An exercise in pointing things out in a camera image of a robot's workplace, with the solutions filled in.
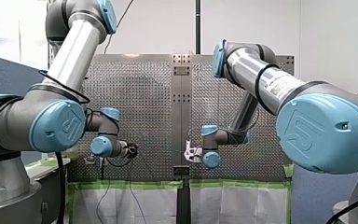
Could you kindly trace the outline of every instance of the perforated metal panel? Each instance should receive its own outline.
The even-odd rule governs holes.
[[[187,132],[181,129],[204,124],[227,127],[239,105],[242,90],[212,76],[212,56],[192,55],[189,60],[188,76],[174,74],[172,55],[98,55],[89,68],[84,82],[84,91],[91,99],[89,107],[94,110],[105,106],[118,108],[119,138],[139,145],[139,156],[130,166],[133,180],[173,180],[173,165],[186,163],[178,151],[184,150],[185,136],[182,135]],[[291,74],[293,62],[291,56],[279,57],[279,65]],[[186,97],[185,104],[177,104],[178,94]],[[84,162],[90,156],[90,141],[95,136],[96,133],[86,133],[76,145],[76,156],[69,169],[70,181],[101,178],[98,161],[92,165]],[[192,140],[200,143],[200,132],[193,131]],[[192,178],[281,181],[282,166],[290,162],[279,147],[275,118],[262,109],[252,129],[250,144],[219,149],[222,166],[209,171],[201,164],[192,164]],[[128,168],[106,166],[104,175],[110,179],[126,179]]]
[[[280,56],[279,65],[293,74],[294,58]],[[212,57],[192,57],[191,127],[217,124],[227,127],[243,96],[243,90],[225,79],[212,76]],[[200,132],[191,134],[193,145],[201,144]],[[229,178],[262,181],[284,179],[283,165],[290,163],[282,152],[275,132],[275,118],[259,108],[259,119],[251,130],[246,145],[219,147],[222,163],[208,170],[202,164],[192,164],[191,178]]]
[[[139,146],[131,166],[133,180],[172,180],[172,56],[98,55],[94,58],[84,92],[89,107],[115,107],[120,111],[119,138]],[[101,178],[100,165],[86,165],[90,141],[86,133],[76,145],[77,157],[70,166],[71,181]],[[125,160],[111,159],[114,164]],[[126,179],[128,168],[106,166],[105,178]]]

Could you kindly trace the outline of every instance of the white wall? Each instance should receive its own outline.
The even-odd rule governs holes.
[[[48,68],[46,11],[45,1],[0,0],[0,58]]]
[[[129,0],[113,1],[117,19]],[[195,0],[135,0],[107,53],[188,53],[195,51]],[[201,53],[222,41],[260,43],[277,54],[299,56],[300,1],[201,1]],[[103,53],[105,44],[97,49]]]
[[[302,0],[300,76],[358,92],[358,0]]]
[[[212,54],[224,38],[264,44],[276,54],[294,55],[298,75],[299,9],[298,0],[202,1],[201,53]]]

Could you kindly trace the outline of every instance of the vertical metal pole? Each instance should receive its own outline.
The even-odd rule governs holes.
[[[196,0],[196,54],[201,54],[201,0]]]

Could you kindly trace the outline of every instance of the green tape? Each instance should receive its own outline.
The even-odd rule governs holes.
[[[242,187],[255,189],[288,189],[290,182],[258,182],[246,180],[190,180],[191,188],[221,188],[221,187]]]
[[[292,223],[292,184],[289,182],[287,189],[287,208],[286,208],[286,222],[287,224]]]
[[[293,169],[294,169],[294,165],[293,164],[285,164],[283,166],[283,170],[284,170],[284,174],[286,176],[286,178],[291,178],[293,177]]]
[[[74,223],[74,200],[75,200],[75,189],[68,186],[68,211],[69,224]]]
[[[37,164],[40,164],[40,162],[39,161],[34,161],[34,162],[26,164],[25,167],[31,167],[31,166],[35,166]]]
[[[130,182],[124,180],[99,180],[95,182],[79,182],[69,183],[69,188],[73,190],[82,189],[106,189],[108,186],[110,189],[130,189]],[[160,182],[132,182],[132,189],[181,189],[182,181],[160,181]]]

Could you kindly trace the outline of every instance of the universal robots logo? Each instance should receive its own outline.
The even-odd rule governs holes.
[[[282,138],[301,154],[310,150],[313,140],[321,138],[324,126],[315,119],[296,110]]]
[[[81,119],[71,109],[67,110],[66,114],[67,119],[61,126],[62,136],[68,140],[76,141],[77,132],[79,132],[81,126]]]

